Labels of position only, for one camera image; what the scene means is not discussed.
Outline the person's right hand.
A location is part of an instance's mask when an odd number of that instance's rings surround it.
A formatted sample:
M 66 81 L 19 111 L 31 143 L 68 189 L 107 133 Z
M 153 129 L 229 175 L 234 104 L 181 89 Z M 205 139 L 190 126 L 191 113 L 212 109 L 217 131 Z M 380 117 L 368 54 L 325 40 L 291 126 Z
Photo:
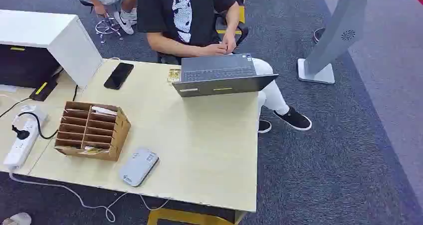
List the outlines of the person's right hand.
M 219 44 L 210 44 L 203 47 L 204 56 L 215 56 L 215 55 L 224 55 L 227 54 L 227 45 L 224 43 Z

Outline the person's left hand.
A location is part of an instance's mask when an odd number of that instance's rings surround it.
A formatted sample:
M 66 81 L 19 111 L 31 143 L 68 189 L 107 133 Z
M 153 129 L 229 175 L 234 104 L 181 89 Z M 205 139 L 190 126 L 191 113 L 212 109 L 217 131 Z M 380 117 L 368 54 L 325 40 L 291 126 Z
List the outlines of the person's left hand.
M 225 54 L 233 53 L 236 48 L 235 32 L 231 30 L 226 30 L 221 44 L 225 49 Z

